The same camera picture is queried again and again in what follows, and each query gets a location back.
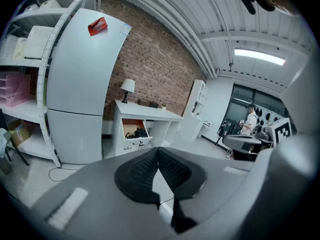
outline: tall white shelf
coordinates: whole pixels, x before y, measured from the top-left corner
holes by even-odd
[[[208,87],[202,80],[195,80],[188,103],[185,107],[183,118],[177,134],[186,141],[194,141],[203,126],[205,119],[202,112],[206,105]]]
[[[15,34],[15,31],[22,35],[28,33],[32,26],[36,25],[54,28],[44,48],[42,59],[0,58],[0,66],[24,66],[39,68],[36,97],[14,107],[7,107],[0,103],[0,108],[4,114],[36,123],[29,124],[27,126],[30,133],[30,138],[18,146],[18,149],[21,152],[36,157],[51,159],[57,167],[61,167],[46,125],[47,108],[44,106],[44,83],[46,70],[48,67],[48,60],[54,43],[61,30],[63,30],[63,27],[68,24],[71,14],[79,7],[86,7],[87,9],[100,11],[101,0],[98,0],[97,5],[96,0],[57,1],[61,6],[65,7],[38,9],[35,11],[24,12],[14,16],[10,20],[9,23],[12,24],[12,26],[15,26],[13,31],[11,31],[13,35]]]

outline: freezer door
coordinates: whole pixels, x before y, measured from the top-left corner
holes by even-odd
[[[88,25],[108,25],[90,36]],[[47,82],[49,109],[102,116],[111,73],[131,27],[107,14],[79,9],[54,49]]]
[[[48,109],[47,117],[60,162],[89,164],[102,159],[102,116]]]

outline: lamp base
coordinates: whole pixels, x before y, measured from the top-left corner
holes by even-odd
[[[128,103],[128,101],[127,101],[127,96],[128,96],[128,91],[125,90],[125,91],[124,91],[124,99],[123,99],[123,101],[121,101],[122,103]]]

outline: brick wall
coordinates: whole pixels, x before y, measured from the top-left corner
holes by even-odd
[[[135,81],[135,92],[128,95],[128,101],[166,103],[169,111],[182,115],[194,80],[206,79],[189,51],[163,24],[133,4],[101,0],[101,8],[132,26],[112,71],[104,119],[113,118],[112,101],[123,99],[120,86],[127,78]]]

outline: fluorescent light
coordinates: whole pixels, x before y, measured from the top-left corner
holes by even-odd
[[[251,58],[256,58],[260,60],[264,60],[267,62],[272,62],[275,64],[278,64],[282,66],[285,63],[285,60],[283,58],[279,58],[267,53],[255,51],[255,50],[248,50],[248,49],[234,49],[234,54],[235,55],[240,55],[240,56],[246,56],[246,57],[251,57]]]
[[[248,101],[245,101],[245,100],[242,100],[242,99],[239,99],[239,98],[234,98],[235,100],[237,100],[237,101],[241,101],[241,102],[245,102],[245,103],[248,103],[248,104],[250,104],[250,102],[248,102]]]

